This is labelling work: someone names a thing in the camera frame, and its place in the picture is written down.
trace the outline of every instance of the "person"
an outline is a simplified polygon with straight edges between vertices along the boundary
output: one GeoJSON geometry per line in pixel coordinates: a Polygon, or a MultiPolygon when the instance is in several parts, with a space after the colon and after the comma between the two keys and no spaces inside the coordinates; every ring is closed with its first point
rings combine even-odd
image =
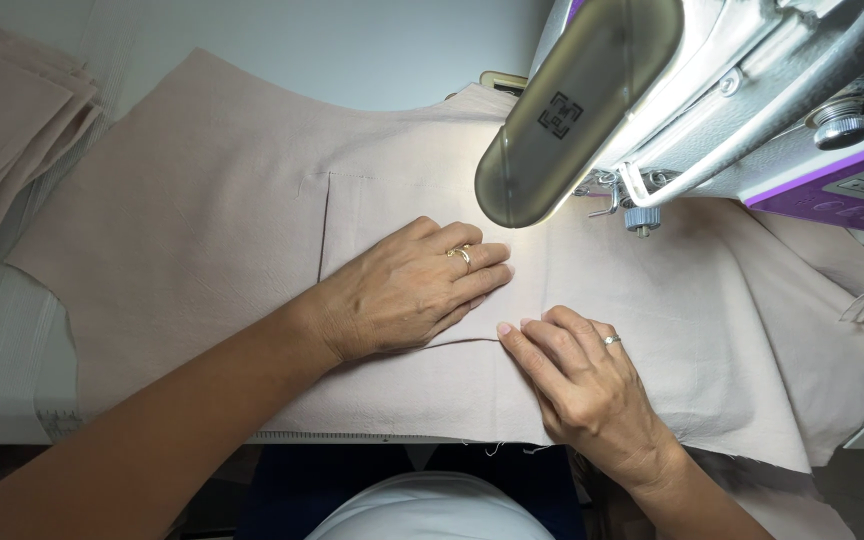
{"type": "MultiPolygon", "coordinates": [[[[0,481],[0,538],[162,538],[216,468],[291,400],[343,362],[427,344],[510,282],[510,253],[505,244],[482,243],[482,231],[472,225],[440,227],[427,217],[416,219],[0,481]]],[[[499,323],[497,337],[534,383],[549,436],[625,488],[659,531],[679,540],[772,538],[692,461],[653,411],[613,327],[556,306],[519,327],[499,323]]],[[[267,451],[288,448],[270,445],[267,451]]],[[[360,455],[394,449],[358,448],[360,455]]],[[[303,505],[323,500],[316,485],[323,475],[281,459],[270,462],[281,478],[263,475],[263,459],[255,480],[261,485],[253,487],[259,495],[278,493],[256,504],[275,521],[263,534],[583,537],[569,521],[578,515],[574,490],[571,501],[543,493],[551,484],[558,493],[562,485],[570,489],[564,448],[533,449],[531,455],[505,448],[494,462],[476,452],[485,463],[478,470],[492,471],[485,479],[455,472],[461,467],[448,472],[450,458],[433,455],[430,464],[441,462],[438,470],[399,474],[362,486],[357,495],[326,487],[331,495],[325,499],[341,497],[318,514],[303,505]],[[534,466],[524,461],[532,459],[534,466]],[[516,476],[526,477],[525,489],[515,487],[516,476]],[[497,487],[503,483],[510,494],[497,487]],[[547,501],[565,501],[559,514],[572,518],[556,524],[547,501]],[[324,521],[308,522],[309,515],[324,521]],[[303,520],[302,527],[315,530],[289,524],[303,520]]],[[[398,462],[394,456],[385,461],[398,462]]],[[[357,465],[354,455],[336,462],[346,471],[381,472],[376,460],[357,465]]]]}

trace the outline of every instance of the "right hand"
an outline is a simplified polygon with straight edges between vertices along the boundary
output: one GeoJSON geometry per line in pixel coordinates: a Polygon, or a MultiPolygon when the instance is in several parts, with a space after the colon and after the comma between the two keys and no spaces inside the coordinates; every ring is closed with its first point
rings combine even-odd
{"type": "Polygon", "coordinates": [[[294,299],[336,362],[421,347],[462,320],[515,272],[507,244],[482,230],[419,217],[294,299]],[[469,244],[461,253],[446,253],[469,244]]]}
{"type": "Polygon", "coordinates": [[[661,489],[688,456],[652,409],[616,329],[557,305],[498,338],[534,382],[549,436],[569,444],[630,492],[661,489]]]}

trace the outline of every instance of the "sewing machine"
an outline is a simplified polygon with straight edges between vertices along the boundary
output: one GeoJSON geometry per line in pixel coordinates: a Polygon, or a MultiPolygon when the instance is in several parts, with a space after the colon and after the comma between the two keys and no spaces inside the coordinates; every ring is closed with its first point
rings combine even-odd
{"type": "Polygon", "coordinates": [[[864,231],[864,0],[556,0],[475,189],[511,228],[608,195],[640,238],[680,196],[864,231]]]}

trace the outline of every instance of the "ring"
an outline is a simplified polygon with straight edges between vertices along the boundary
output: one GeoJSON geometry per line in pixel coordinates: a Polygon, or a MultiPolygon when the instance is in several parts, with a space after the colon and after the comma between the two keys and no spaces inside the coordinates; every ring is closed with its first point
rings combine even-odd
{"type": "Polygon", "coordinates": [[[457,253],[461,254],[462,259],[465,261],[465,264],[467,264],[468,266],[472,266],[473,260],[471,257],[469,257],[469,254],[466,252],[466,250],[468,250],[471,247],[473,247],[473,246],[471,246],[469,244],[465,244],[461,248],[455,248],[455,249],[448,250],[448,252],[445,254],[445,256],[446,257],[452,257],[453,255],[455,255],[457,253]]]}

